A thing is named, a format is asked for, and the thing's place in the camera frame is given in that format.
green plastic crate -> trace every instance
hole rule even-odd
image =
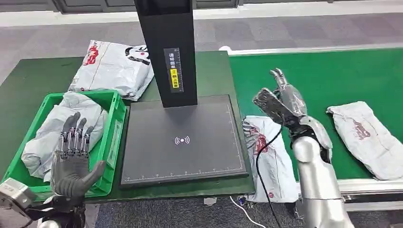
[[[89,161],[90,169],[92,169],[98,160],[106,161],[105,172],[86,194],[86,197],[105,196],[109,194],[112,189],[126,107],[119,93],[115,90],[89,91],[81,93],[88,96],[108,111],[108,120],[104,126],[104,134],[90,152]],[[19,146],[14,159],[11,161],[3,180],[1,181],[3,182],[11,177],[28,185],[29,188],[37,194],[38,197],[36,201],[44,201],[46,198],[50,197],[52,195],[52,190],[49,182],[43,182],[40,178],[30,176],[27,168],[21,160],[21,154],[24,150],[25,144],[35,137],[37,130],[43,124],[46,117],[53,109],[53,106],[58,105],[62,99],[63,93],[49,94],[45,97],[31,127],[25,135],[24,140]]]

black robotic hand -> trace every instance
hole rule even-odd
[[[52,190],[65,197],[83,197],[102,176],[105,161],[98,161],[91,172],[89,166],[89,139],[94,127],[84,133],[86,118],[77,125],[80,113],[76,113],[63,125],[52,164]]]

red printed logo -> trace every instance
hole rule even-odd
[[[96,43],[94,43],[94,45],[89,48],[87,62],[83,63],[83,65],[87,66],[88,64],[94,64],[97,56],[98,50]]]
[[[362,123],[355,121],[355,119],[353,119],[353,123],[355,125],[354,129],[359,140],[363,140],[371,136],[371,134],[364,128]]]
[[[260,134],[259,131],[256,128],[251,128],[250,132],[252,133],[258,133],[258,139],[256,140],[256,150],[255,150],[255,155],[258,154],[258,151],[260,151],[265,145],[266,145],[266,137],[263,134]],[[262,150],[262,153],[266,153],[268,148],[266,147],[265,149]]]

green table surface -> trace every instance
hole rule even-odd
[[[81,66],[82,57],[24,59],[21,60],[6,81],[0,86],[0,175],[3,176],[14,157],[44,97],[49,93],[65,92],[73,76]],[[240,111],[236,100],[229,57],[226,52],[196,53],[198,96],[229,94],[238,130],[241,131]],[[140,101],[160,100],[155,80],[149,85]],[[91,201],[146,199],[160,197],[192,197],[206,195],[239,194],[254,192],[251,175],[237,178],[218,178],[183,183],[170,183],[137,189],[119,189],[124,154],[127,122],[125,124],[116,172],[111,193],[106,197],[90,198]],[[249,164],[245,145],[243,156]]]
[[[355,50],[321,53],[231,56],[230,63],[241,116],[262,115],[251,103],[262,88],[277,85],[269,70],[283,70],[288,82],[302,94],[308,114],[326,128],[333,143],[333,166],[338,179],[371,178],[338,136],[329,106],[365,101],[378,119],[403,141],[403,49]],[[296,160],[283,131],[286,149],[298,179]]]
[[[0,137],[0,175],[3,176],[7,169],[45,95],[66,91],[81,60],[81,57],[22,60],[0,86],[0,124],[3,127]],[[285,72],[289,82],[301,91],[309,114],[327,129],[334,146],[333,165],[338,179],[371,178],[371,174],[347,151],[338,137],[331,116],[325,114],[328,106],[365,101],[390,132],[399,140],[403,139],[403,49],[232,56],[229,60],[225,52],[200,52],[196,53],[198,95],[230,94],[240,127],[240,120],[244,116],[263,115],[251,100],[262,87],[273,89],[276,86],[269,75],[269,70],[274,67]],[[230,70],[233,81],[228,74]],[[159,94],[153,81],[141,101],[158,99]],[[286,145],[289,145],[289,139],[285,137],[286,130],[283,135]],[[297,178],[292,151],[288,146],[287,149]],[[121,146],[112,192],[107,197],[94,200],[188,197],[254,191],[250,177],[120,190],[118,181],[122,156]]]

black vertical pillar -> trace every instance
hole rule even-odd
[[[134,0],[164,107],[197,104],[192,0]]]

